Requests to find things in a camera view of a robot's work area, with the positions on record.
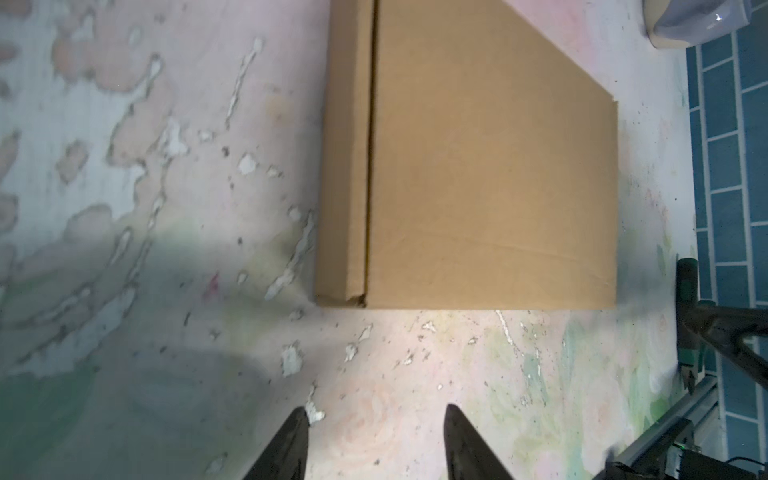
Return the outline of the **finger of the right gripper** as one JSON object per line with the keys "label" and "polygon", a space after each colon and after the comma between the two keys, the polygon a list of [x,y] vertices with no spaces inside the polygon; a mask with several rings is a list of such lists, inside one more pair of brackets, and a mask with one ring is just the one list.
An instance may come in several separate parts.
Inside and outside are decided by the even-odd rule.
{"label": "finger of the right gripper", "polygon": [[680,304],[681,363],[698,373],[703,366],[702,345],[720,353],[756,384],[767,388],[767,361],[746,344],[748,337],[767,336],[767,311],[715,306],[712,302]]}

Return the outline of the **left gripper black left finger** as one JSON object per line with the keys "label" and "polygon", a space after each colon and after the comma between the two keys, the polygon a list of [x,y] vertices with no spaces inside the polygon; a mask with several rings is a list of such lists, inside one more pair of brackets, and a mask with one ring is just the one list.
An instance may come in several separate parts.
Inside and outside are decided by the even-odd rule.
{"label": "left gripper black left finger", "polygon": [[309,427],[306,409],[295,408],[243,479],[303,480],[307,468]]}

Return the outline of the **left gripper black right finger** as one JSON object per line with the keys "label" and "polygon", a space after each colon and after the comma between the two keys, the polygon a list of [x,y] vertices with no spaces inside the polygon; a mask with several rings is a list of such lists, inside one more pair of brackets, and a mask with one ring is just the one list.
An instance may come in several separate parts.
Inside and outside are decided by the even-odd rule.
{"label": "left gripper black right finger", "polygon": [[443,422],[449,480],[512,480],[498,457],[462,410],[448,404]]}

